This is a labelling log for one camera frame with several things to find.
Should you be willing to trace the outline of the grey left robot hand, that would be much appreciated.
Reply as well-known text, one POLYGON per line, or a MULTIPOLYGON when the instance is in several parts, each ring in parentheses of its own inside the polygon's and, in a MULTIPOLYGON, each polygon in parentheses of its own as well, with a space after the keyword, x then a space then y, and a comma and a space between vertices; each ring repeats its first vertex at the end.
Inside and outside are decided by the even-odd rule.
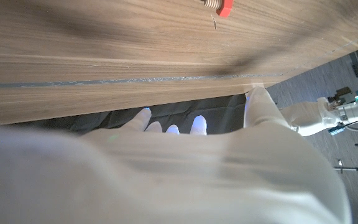
POLYGON ((338 112, 332 110, 327 98, 317 102, 302 102, 280 109, 286 122, 301 136, 314 135, 341 122, 338 112))

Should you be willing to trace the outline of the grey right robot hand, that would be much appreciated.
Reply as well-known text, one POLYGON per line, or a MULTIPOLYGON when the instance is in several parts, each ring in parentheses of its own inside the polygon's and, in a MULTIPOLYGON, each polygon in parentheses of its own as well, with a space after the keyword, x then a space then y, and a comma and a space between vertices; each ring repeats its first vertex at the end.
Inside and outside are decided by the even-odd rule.
POLYGON ((84 136, 0 128, 0 223, 352 222, 340 176, 265 88, 231 133, 150 116, 84 136))

